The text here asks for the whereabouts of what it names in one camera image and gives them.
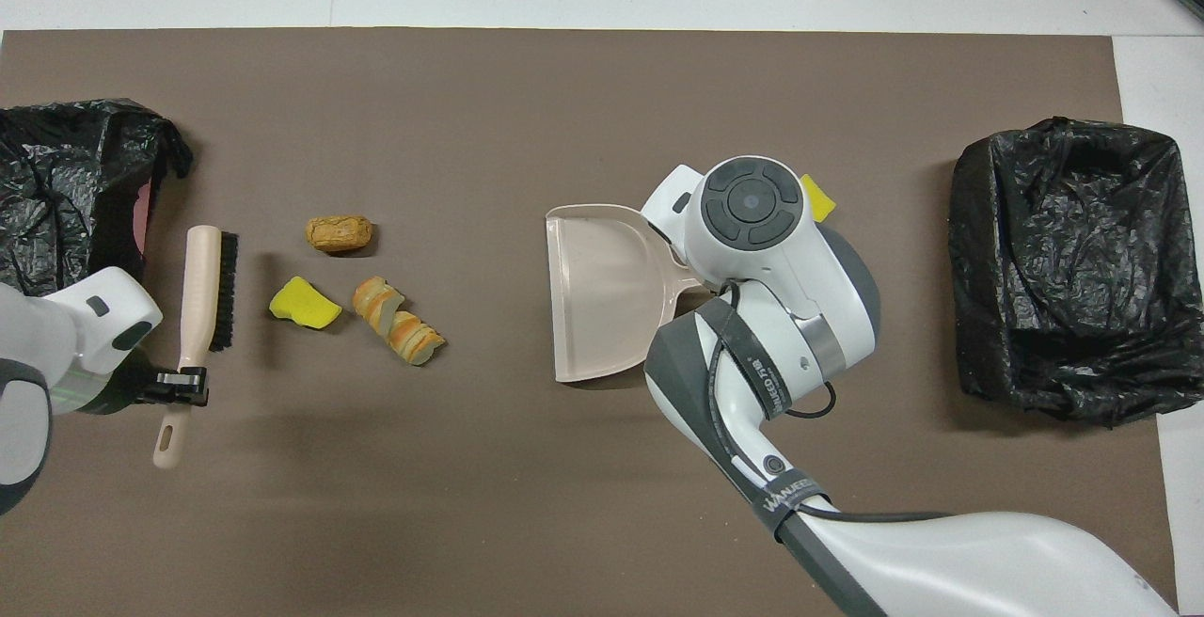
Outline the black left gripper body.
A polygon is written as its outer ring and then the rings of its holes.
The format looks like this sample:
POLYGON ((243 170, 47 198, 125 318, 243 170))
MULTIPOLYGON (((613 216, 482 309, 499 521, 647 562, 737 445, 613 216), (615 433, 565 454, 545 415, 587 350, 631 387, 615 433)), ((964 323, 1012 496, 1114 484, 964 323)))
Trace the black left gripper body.
POLYGON ((113 374, 113 412, 159 402, 158 377, 158 372, 113 374))

